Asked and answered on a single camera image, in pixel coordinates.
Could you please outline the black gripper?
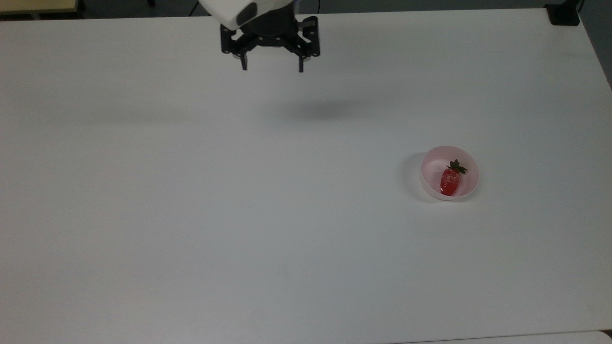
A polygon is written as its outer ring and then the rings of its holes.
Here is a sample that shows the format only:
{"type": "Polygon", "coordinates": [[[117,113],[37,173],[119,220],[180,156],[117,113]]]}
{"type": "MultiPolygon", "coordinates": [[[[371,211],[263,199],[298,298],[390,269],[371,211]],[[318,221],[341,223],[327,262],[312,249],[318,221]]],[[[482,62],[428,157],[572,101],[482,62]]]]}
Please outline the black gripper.
{"type": "Polygon", "coordinates": [[[305,61],[319,57],[318,17],[298,20],[295,14],[278,10],[255,18],[238,29],[220,26],[221,52],[240,59],[242,70],[248,70],[248,53],[257,47],[284,48],[298,57],[298,71],[304,72],[305,61]]]}

